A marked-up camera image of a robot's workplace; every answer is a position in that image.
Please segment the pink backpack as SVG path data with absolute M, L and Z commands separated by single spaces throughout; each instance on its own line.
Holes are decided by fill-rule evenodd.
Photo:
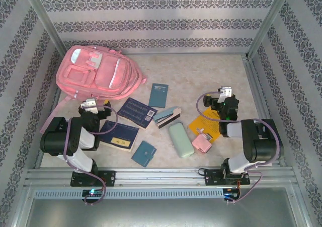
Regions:
M 42 126 L 44 133 L 58 111 L 70 100 L 95 98 L 120 100 L 132 94 L 146 76 L 131 58 L 120 51 L 98 45 L 74 45 L 64 56 L 56 74 L 57 86 L 67 94 Z

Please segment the yellow booklet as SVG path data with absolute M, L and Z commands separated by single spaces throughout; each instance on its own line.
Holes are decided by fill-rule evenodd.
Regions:
M 209 134 L 212 138 L 210 143 L 213 144 L 219 137 L 219 123 L 216 121 L 208 120 L 202 116 L 198 116 L 190 125 L 189 129 L 198 136 L 200 134 L 199 130 L 204 129 L 204 134 Z

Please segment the navy book with yellow label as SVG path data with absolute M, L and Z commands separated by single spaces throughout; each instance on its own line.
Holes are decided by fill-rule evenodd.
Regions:
M 131 152 L 138 132 L 137 127 L 117 123 L 112 131 L 99 135 L 99 140 L 106 146 Z

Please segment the navy book with QR code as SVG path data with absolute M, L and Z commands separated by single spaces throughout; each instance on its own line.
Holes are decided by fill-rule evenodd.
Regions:
M 133 98 L 128 98 L 117 112 L 124 118 L 142 129 L 147 129 L 157 110 Z

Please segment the small pink box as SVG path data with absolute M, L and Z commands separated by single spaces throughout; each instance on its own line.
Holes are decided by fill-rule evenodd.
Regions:
M 213 137 L 209 133 L 205 133 L 204 128 L 197 128 L 197 132 L 199 134 L 192 141 L 192 146 L 201 153 L 205 154 L 212 148 L 211 141 L 213 140 Z

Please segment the teal thin notebook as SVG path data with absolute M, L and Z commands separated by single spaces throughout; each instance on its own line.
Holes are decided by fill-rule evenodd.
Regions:
M 148 105 L 150 107 L 165 108 L 167 101 L 168 85 L 153 83 Z

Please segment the mint green pencil case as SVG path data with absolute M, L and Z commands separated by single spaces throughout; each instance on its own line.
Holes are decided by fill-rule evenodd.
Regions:
M 181 121 L 174 121 L 169 126 L 169 135 L 179 157 L 187 158 L 195 153 Z

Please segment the blue stapler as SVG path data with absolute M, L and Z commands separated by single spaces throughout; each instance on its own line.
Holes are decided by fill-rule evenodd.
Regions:
M 182 109 L 180 107 L 171 107 L 153 116 L 158 129 L 163 128 L 181 116 Z

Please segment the teal snap wallet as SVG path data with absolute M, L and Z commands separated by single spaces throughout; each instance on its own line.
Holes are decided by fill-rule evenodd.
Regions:
M 142 141 L 131 159 L 143 167 L 147 167 L 153 159 L 156 148 L 146 141 Z

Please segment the aluminium side rail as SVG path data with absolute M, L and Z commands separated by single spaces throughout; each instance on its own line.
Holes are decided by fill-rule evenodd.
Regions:
M 248 60 L 246 54 L 242 54 L 241 58 L 249 81 L 258 116 L 260 119 L 271 118 L 254 65 L 251 61 Z
M 52 101 L 52 104 L 51 104 L 51 108 L 50 108 L 50 113 L 49 114 L 52 113 L 52 111 L 54 110 L 54 108 L 59 103 L 60 94 L 61 94 L 61 90 L 59 89 L 59 87 L 56 87 L 56 91 L 55 91 L 55 94 L 54 94 L 54 98 L 53 98 L 53 101 Z M 34 165 L 34 168 L 35 169 L 39 169 L 40 168 L 41 162 L 42 162 L 42 159 L 43 159 L 43 155 L 44 155 L 44 153 L 41 150 L 39 150 L 37 152 L 36 162 L 35 162 L 35 165 Z

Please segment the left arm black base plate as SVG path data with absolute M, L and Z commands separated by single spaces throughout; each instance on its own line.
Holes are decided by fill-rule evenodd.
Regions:
M 98 177 L 105 182 L 106 187 L 114 187 L 115 171 L 99 171 Z M 73 172 L 70 181 L 71 187 L 102 187 L 102 182 L 88 174 Z

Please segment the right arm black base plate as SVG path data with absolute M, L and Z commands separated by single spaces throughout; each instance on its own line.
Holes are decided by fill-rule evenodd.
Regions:
M 250 178 L 247 173 L 235 174 L 217 169 L 206 169 L 204 179 L 206 186 L 250 185 Z

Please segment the aluminium mounting rail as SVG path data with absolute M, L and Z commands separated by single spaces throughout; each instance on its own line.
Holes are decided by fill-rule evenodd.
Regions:
M 205 180 L 198 174 L 197 168 L 103 168 L 115 171 L 115 188 L 205 188 Z M 296 183 L 297 179 L 292 167 L 262 167 L 250 171 L 250 181 L 255 183 L 263 178 L 259 187 L 279 187 Z M 28 170 L 23 187 L 34 189 L 69 188 L 72 170 L 68 168 L 43 168 Z

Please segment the aluminium frame post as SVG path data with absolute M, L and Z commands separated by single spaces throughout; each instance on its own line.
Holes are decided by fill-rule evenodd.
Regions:
M 56 30 L 54 23 L 51 21 L 45 7 L 42 4 L 41 0 L 28 0 L 31 4 L 32 8 L 36 12 L 38 18 L 40 19 L 43 27 L 48 32 L 51 40 L 53 41 L 57 51 L 59 54 L 64 57 L 67 49 L 65 47 L 65 44 L 63 43 L 61 37 L 58 34 L 58 31 Z
M 276 16 L 278 15 L 279 10 L 281 9 L 282 5 L 284 4 L 285 0 L 274 0 L 272 5 L 264 18 L 254 40 L 252 41 L 250 48 L 247 52 L 247 59 L 250 60 L 253 58 L 254 54 L 257 52 L 261 42 L 263 41 L 267 31 L 273 24 Z

